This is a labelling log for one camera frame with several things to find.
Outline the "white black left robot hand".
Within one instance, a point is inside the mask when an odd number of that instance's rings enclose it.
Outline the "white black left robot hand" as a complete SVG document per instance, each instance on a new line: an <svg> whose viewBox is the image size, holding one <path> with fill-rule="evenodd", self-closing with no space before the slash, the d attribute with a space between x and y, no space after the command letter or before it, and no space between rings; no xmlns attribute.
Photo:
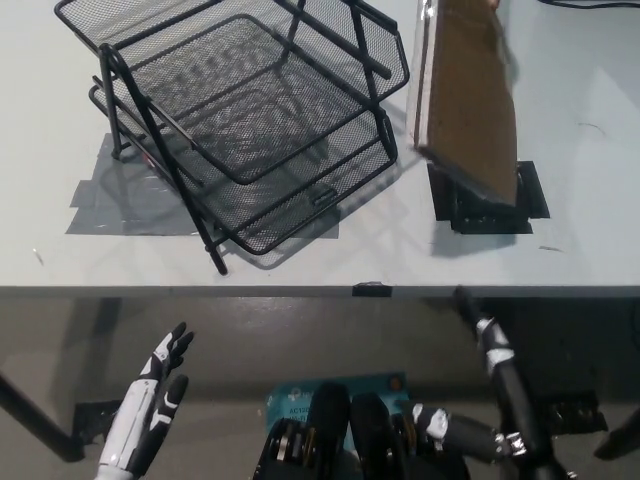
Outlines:
<svg viewBox="0 0 640 480"><path fill-rule="evenodd" d="M184 322L156 346L115 414L98 462L96 480L141 479L155 460L189 385L170 374L194 339Z"/></svg>

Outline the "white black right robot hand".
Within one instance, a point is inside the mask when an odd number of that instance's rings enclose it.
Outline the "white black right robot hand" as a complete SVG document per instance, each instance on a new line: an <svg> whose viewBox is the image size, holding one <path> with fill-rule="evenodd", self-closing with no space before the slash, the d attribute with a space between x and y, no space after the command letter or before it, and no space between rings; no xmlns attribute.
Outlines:
<svg viewBox="0 0 640 480"><path fill-rule="evenodd" d="M509 464L518 479L574 479L576 474L555 455L551 434L535 409L515 350L498 320L483 313L461 285L455 288L453 301L482 354L502 427L495 429L444 408L413 402L403 410L411 419L417 442L485 464Z"/></svg>

